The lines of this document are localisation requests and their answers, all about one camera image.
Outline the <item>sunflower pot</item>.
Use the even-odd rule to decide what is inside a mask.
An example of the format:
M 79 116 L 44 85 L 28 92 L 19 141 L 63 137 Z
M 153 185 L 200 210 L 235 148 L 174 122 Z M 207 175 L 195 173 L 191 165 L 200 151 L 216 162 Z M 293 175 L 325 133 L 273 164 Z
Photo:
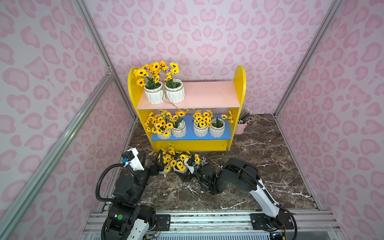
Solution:
M 191 155 L 189 153 L 181 154 L 177 160 L 170 161 L 171 167 L 174 169 L 176 173 L 180 173 L 180 170 L 182 169 L 182 166 L 184 165 L 184 160 L 186 158 L 194 159 L 196 164 L 201 163 L 201 158 L 200 158 L 200 155 L 198 154 L 194 154 L 194 155 Z
M 173 145 L 169 145 L 167 150 L 161 149 L 163 151 L 163 160 L 164 160 L 164 171 L 160 174 L 165 178 L 171 171 L 174 169 L 171 167 L 170 161 L 176 160 L 176 151 Z M 157 152 L 152 151 L 149 156 L 155 156 Z
M 232 111 L 228 111 L 227 114 L 222 114 L 220 117 L 212 118 L 209 132 L 212 137 L 220 138 L 225 132 L 225 120 L 228 120 L 229 123 L 234 122 Z
M 171 121 L 173 124 L 171 131 L 175 138 L 182 138 L 187 133 L 186 122 L 184 120 L 185 116 L 186 112 L 183 110 L 178 110 L 173 116 L 171 116 Z
M 212 124 L 213 113 L 210 110 L 196 111 L 193 114 L 194 118 L 194 133 L 197 137 L 204 137 L 209 131 L 209 127 Z
M 173 127 L 174 119 L 167 110 L 160 110 L 159 114 L 150 112 L 145 121 L 146 132 L 155 134 L 162 139 L 167 139 L 171 136 L 171 129 Z
M 179 65 L 171 62 L 169 65 L 164 64 L 162 70 L 165 74 L 166 96 L 170 103 L 177 104 L 185 99 L 184 84 L 181 80 L 175 78 L 180 72 Z
M 160 104 L 164 101 L 163 83 L 160 80 L 161 71 L 168 68 L 164 61 L 145 64 L 134 70 L 137 85 L 144 88 L 144 93 L 150 104 Z

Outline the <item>yellow two-tier shelf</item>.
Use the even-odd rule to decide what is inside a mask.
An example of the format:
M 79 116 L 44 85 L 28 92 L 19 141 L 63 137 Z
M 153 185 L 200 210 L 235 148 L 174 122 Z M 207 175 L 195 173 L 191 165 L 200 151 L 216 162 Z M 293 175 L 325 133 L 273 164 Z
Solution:
M 137 77 L 134 75 L 135 68 L 130 69 L 127 79 L 131 102 L 136 110 L 141 124 L 144 126 L 150 113 L 156 110 L 178 110 L 189 109 L 184 121 L 187 124 L 186 135 L 182 138 L 171 136 L 167 140 L 160 140 L 157 135 L 147 133 L 147 137 L 155 151 L 164 150 L 173 146 L 178 152 L 181 151 L 228 151 L 231 148 L 237 124 L 243 108 L 247 76 L 244 66 L 237 66 L 233 81 L 221 82 L 186 82 L 185 99 L 178 104 L 163 102 L 153 105 L 148 102 L 144 88 L 137 85 Z M 215 138 L 210 134 L 198 137 L 193 130 L 193 109 L 217 110 L 228 109 L 234 116 L 233 122 L 225 122 L 224 134 Z

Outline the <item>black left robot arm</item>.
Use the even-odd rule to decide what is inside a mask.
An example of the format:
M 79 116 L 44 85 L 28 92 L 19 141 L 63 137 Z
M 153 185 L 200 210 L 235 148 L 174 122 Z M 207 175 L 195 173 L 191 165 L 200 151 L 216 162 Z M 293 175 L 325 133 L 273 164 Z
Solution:
M 122 154 L 121 163 L 108 166 L 101 174 L 96 185 L 96 199 L 112 203 L 101 229 L 102 240 L 151 240 L 160 235 L 161 224 L 155 208 L 140 202 L 150 177 L 165 170 L 163 152 L 158 151 L 148 167 L 144 167 L 146 157 L 146 153 L 139 157 L 137 149 L 129 149 Z M 116 180 L 112 198 L 103 198 L 100 194 L 102 182 L 110 170 L 118 167 L 127 168 L 130 173 Z

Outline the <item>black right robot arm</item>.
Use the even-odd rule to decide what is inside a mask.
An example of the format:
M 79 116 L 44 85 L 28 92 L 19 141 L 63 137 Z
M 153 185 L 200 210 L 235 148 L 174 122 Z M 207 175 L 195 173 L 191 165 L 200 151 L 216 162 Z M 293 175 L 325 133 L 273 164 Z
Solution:
M 190 173 L 187 179 L 196 178 L 200 187 L 213 196 L 221 194 L 228 185 L 250 193 L 263 210 L 261 214 L 250 215 L 254 230 L 268 232 L 271 238 L 285 240 L 287 230 L 292 229 L 292 239 L 297 238 L 298 225 L 294 215 L 271 196 L 254 165 L 230 158 L 219 172 L 215 172 L 211 165 L 202 165 L 195 158 L 177 163 L 176 169 L 188 169 Z

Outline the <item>pink cup with pencils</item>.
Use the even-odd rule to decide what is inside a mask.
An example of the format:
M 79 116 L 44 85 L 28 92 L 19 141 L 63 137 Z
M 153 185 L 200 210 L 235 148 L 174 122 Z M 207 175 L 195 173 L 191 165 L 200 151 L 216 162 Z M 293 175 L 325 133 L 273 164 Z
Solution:
M 235 134 L 236 135 L 243 134 L 245 128 L 247 127 L 251 119 L 252 119 L 252 111 L 250 111 L 248 108 L 243 109 L 238 118 L 238 124 L 237 124 Z

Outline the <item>left aluminium frame profile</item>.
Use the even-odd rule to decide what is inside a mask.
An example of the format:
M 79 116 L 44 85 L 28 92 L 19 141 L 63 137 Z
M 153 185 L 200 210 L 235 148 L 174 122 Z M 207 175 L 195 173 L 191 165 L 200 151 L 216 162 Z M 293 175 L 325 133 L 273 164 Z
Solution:
M 96 104 L 108 86 L 114 81 L 115 75 L 108 72 L 101 83 L 96 87 L 91 96 L 80 108 L 77 115 L 68 125 L 59 140 L 51 148 L 42 164 L 38 167 L 32 177 L 27 181 L 22 191 L 10 205 L 1 220 L 1 239 L 7 240 L 33 203 L 34 199 L 48 180 L 59 160 L 64 156 L 73 139 L 89 117 Z

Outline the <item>aluminium frame profile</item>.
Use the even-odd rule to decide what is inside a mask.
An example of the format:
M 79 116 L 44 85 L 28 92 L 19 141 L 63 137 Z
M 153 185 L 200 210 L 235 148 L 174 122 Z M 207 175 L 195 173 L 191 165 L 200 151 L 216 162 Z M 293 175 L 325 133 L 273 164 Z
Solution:
M 324 35 L 327 33 L 327 30 L 330 28 L 335 17 L 338 15 L 339 11 L 343 7 L 344 2 L 345 1 L 342 1 L 342 0 L 332 1 L 330 8 L 325 14 L 324 19 L 322 20 L 313 39 L 311 40 L 310 45 L 303 56 L 303 59 L 301 60 L 295 74 L 292 77 L 291 82 L 289 83 L 286 91 L 284 92 L 280 103 L 278 104 L 278 107 L 274 113 L 275 120 L 277 120 L 278 116 L 282 113 L 284 106 L 288 102 L 291 93 L 294 91 L 294 88 L 297 85 L 297 82 L 300 80 L 301 76 L 303 75 L 304 70 L 306 69 L 309 62 L 311 61 L 312 56 L 315 54 L 315 51 L 317 50 L 317 47 L 321 43 Z
M 96 104 L 108 86 L 114 81 L 115 75 L 108 72 L 101 83 L 96 87 L 91 96 L 80 108 L 77 115 L 68 125 L 59 140 L 51 148 L 42 164 L 38 167 L 32 177 L 27 181 L 22 191 L 10 205 L 1 220 L 1 239 L 7 240 L 33 203 L 34 199 L 48 180 L 59 160 L 64 156 L 73 139 L 89 117 Z

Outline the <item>back left aluminium post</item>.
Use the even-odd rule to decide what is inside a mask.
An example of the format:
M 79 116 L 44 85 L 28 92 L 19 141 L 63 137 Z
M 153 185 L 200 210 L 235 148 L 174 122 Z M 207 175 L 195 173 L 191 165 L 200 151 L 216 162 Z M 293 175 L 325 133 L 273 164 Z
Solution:
M 108 53 L 106 51 L 106 48 L 103 44 L 102 38 L 100 37 L 96 25 L 92 19 L 92 16 L 88 10 L 88 7 L 85 3 L 85 1 L 79 1 L 79 0 L 74 0 L 74 4 L 76 5 L 80 15 L 82 16 L 82 19 L 85 23 L 86 28 L 88 29 L 95 46 L 102 57 L 105 66 L 107 67 L 108 71 L 107 73 L 112 76 L 112 80 L 114 84 L 116 85 L 118 92 L 120 96 L 123 98 L 123 101 L 125 103 L 125 106 L 127 107 L 128 111 L 130 112 L 131 117 L 135 120 L 136 119 L 136 112 L 132 107 L 132 104 L 130 103 L 129 97 L 127 93 L 125 92 L 122 83 L 119 80 L 119 77 L 117 76 L 117 73 L 115 71 L 115 68 L 111 62 L 110 57 L 108 56 Z

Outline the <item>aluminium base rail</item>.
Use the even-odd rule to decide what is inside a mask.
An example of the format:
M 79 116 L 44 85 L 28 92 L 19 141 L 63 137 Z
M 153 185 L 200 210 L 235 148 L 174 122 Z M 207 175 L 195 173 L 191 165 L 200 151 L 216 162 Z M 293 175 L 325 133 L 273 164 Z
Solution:
M 132 230 L 131 239 L 136 234 L 152 240 L 343 240 L 341 228 L 330 211 L 316 209 L 291 209 L 298 232 L 294 230 L 274 230 L 267 232 L 265 227 L 257 228 L 256 217 L 260 212 L 246 210 L 218 211 L 159 211 L 158 224 L 144 234 L 143 224 Z

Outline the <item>right aluminium frame profile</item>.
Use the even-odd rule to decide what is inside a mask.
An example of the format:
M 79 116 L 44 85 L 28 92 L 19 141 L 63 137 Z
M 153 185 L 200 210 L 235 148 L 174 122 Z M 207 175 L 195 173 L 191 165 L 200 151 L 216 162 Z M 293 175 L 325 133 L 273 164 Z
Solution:
M 282 113 L 284 106 L 288 102 L 291 93 L 294 91 L 294 88 L 297 85 L 297 82 L 300 80 L 301 76 L 303 75 L 304 70 L 306 69 L 309 62 L 311 61 L 312 56 L 315 54 L 315 51 L 317 50 L 317 47 L 321 43 L 324 35 L 327 33 L 327 30 L 330 28 L 335 17 L 338 15 L 339 11 L 343 7 L 344 2 L 345 1 L 342 1 L 342 0 L 332 1 L 330 8 L 325 14 L 324 19 L 322 20 L 313 39 L 311 40 L 310 45 L 303 56 L 303 59 L 301 60 L 295 74 L 292 77 L 291 82 L 289 83 L 286 91 L 284 92 L 280 103 L 278 104 L 278 107 L 274 113 L 275 120 L 277 120 L 278 116 Z

